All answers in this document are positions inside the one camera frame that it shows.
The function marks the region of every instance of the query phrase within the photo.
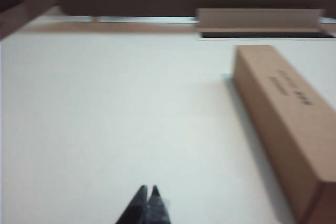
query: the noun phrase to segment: flat cardboard piece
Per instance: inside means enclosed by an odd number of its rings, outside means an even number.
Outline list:
[[[200,32],[319,32],[321,9],[197,9]]]
[[[272,46],[238,46],[234,80],[299,223],[336,223],[336,113]]]

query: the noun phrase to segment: brown cardboard box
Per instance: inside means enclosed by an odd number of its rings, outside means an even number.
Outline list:
[[[22,1],[22,3],[0,12],[0,39],[4,39],[57,3],[57,0]]]
[[[234,80],[299,223],[336,223],[336,113],[272,46],[238,46]]]

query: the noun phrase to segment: white tabletop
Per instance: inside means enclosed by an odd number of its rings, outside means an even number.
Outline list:
[[[335,40],[48,16],[3,40],[2,223],[112,224],[157,184],[172,224],[293,224],[229,77],[241,44],[276,46],[336,108]]]

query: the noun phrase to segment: cardboard box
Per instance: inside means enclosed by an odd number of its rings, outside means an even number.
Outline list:
[[[238,46],[234,80],[299,223],[336,223],[336,113],[272,46]]]

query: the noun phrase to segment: black strip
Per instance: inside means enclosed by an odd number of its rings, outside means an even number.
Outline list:
[[[205,32],[202,38],[334,38],[325,33],[288,32]]]

